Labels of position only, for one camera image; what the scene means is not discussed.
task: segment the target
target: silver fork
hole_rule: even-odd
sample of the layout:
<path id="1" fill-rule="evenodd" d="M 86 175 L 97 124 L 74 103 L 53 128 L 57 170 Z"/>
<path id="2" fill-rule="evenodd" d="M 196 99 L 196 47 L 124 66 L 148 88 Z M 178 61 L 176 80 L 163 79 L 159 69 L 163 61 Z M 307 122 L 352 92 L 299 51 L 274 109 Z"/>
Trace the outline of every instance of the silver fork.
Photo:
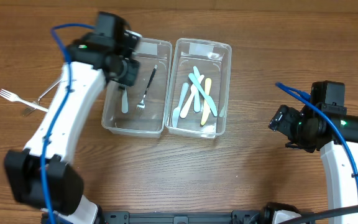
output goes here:
<path id="1" fill-rule="evenodd" d="M 38 99 L 34 100 L 32 103 L 39 105 L 41 98 L 44 97 L 51 89 L 53 89 L 57 83 L 60 82 L 60 80 L 62 79 L 62 77 L 58 77 L 39 97 Z M 24 109 L 22 115 L 23 116 L 28 116 L 29 114 L 31 114 L 33 111 L 35 111 L 34 107 L 29 106 L 28 108 Z"/>
<path id="2" fill-rule="evenodd" d="M 157 65 L 154 66 L 152 75 L 150 76 L 149 83 L 147 84 L 147 87 L 146 87 L 146 91 L 144 91 L 142 101 L 136 105 L 136 110 L 137 110 L 138 112 L 140 112 L 140 113 L 143 112 L 143 110 L 144 110 L 144 108 L 145 108 L 144 98 L 146 98 L 147 90 L 149 90 L 150 84 L 151 84 L 152 81 L 153 81 L 153 78 L 154 78 L 154 75 L 155 75 L 155 71 L 157 71 Z"/>
<path id="3" fill-rule="evenodd" d="M 31 107 L 34 107 L 35 109 L 42 110 L 44 112 L 48 112 L 48 109 L 43 108 L 42 106 L 36 105 L 34 103 L 30 103 L 30 102 L 28 102 L 26 100 L 22 100 L 22 99 L 20 99 L 19 96 L 17 96 L 16 94 L 14 94 L 14 93 L 12 93 L 10 91 L 1 89 L 0 96 L 5 98 L 5 99 L 7 99 L 7 100 L 9 100 L 9 101 L 11 101 L 11 102 L 17 102 L 18 101 L 18 102 L 24 103 L 26 105 L 29 105 Z"/>

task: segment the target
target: wooden table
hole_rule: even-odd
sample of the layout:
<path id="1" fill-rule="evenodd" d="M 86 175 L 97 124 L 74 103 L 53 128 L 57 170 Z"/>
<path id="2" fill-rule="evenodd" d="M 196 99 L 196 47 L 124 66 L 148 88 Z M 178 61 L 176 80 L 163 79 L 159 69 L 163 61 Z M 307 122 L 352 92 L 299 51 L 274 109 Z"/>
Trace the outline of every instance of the wooden table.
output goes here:
<path id="1" fill-rule="evenodd" d="M 214 40 L 230 44 L 233 56 L 227 129 L 214 141 L 167 130 L 160 139 L 113 135 L 101 126 L 99 96 L 74 165 L 91 201 L 130 212 L 256 210 L 269 201 L 327 209 L 319 153 L 284 148 L 286 137 L 267 125 L 281 104 L 302 107 L 277 81 L 305 91 L 316 81 L 344 82 L 348 113 L 358 116 L 358 14 L 0 6 L 0 89 L 38 97 L 62 66 L 49 28 L 94 24 L 99 10 L 119 14 L 144 37 L 173 45 L 181 37 Z M 83 33 L 59 31 L 66 43 Z M 20 151 L 43 118 L 40 111 L 22 117 L 24 108 L 0 97 L 0 223 L 40 219 L 13 200 L 2 166 L 7 150 Z"/>

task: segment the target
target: white label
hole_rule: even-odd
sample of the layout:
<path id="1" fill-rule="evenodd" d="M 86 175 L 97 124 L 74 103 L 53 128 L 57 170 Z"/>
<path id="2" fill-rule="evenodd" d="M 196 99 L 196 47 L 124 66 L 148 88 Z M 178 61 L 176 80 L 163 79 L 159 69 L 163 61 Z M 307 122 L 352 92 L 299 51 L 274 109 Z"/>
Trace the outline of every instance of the white label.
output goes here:
<path id="1" fill-rule="evenodd" d="M 212 54 L 212 52 L 214 52 L 214 46 L 212 45 L 190 43 L 190 55 L 200 55 L 208 57 Z"/>
<path id="2" fill-rule="evenodd" d="M 140 54 L 157 55 L 157 44 L 141 42 L 136 52 Z"/>

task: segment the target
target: plastic container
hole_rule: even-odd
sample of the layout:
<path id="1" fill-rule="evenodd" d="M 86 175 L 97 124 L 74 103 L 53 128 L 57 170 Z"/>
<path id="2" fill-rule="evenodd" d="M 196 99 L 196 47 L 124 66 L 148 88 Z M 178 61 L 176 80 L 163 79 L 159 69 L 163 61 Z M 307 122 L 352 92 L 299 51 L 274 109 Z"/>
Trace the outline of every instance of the plastic container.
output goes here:
<path id="1" fill-rule="evenodd" d="M 229 85 L 231 74 L 230 45 L 208 40 L 179 39 L 176 44 L 173 68 L 170 76 L 170 84 L 167 97 L 167 110 L 165 110 L 165 126 L 169 133 L 179 134 L 193 138 L 215 138 L 224 133 L 226 129 L 227 104 L 229 99 Z M 204 99 L 201 99 L 201 111 L 193 111 L 193 103 L 186 118 L 179 118 L 177 128 L 172 125 L 172 112 L 178 106 L 181 87 L 184 82 L 191 86 L 188 78 L 193 73 L 193 66 L 197 66 L 201 75 L 205 75 L 201 86 L 204 88 L 204 81 L 212 79 L 210 96 L 215 102 L 218 110 L 217 117 L 209 113 L 205 125 L 201 124 Z M 190 88 L 183 102 L 186 103 L 190 95 Z"/>
<path id="2" fill-rule="evenodd" d="M 139 43 L 134 58 L 140 62 L 140 69 L 135 85 L 127 87 L 128 112 L 123 113 L 121 108 L 123 90 L 116 82 L 109 82 L 102 126 L 114 134 L 159 138 L 164 124 L 172 44 L 144 38 Z M 158 67 L 144 101 L 145 108 L 139 113 L 136 105 L 143 98 L 155 65 Z"/>

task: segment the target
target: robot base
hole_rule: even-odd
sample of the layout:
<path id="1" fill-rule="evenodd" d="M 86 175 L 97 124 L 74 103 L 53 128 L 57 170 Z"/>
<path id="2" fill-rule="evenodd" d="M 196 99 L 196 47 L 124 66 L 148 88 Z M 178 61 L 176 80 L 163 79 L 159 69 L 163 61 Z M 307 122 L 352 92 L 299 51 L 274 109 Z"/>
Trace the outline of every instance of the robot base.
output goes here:
<path id="1" fill-rule="evenodd" d="M 255 224 L 259 211 L 218 213 L 129 213 L 104 212 L 108 224 Z"/>

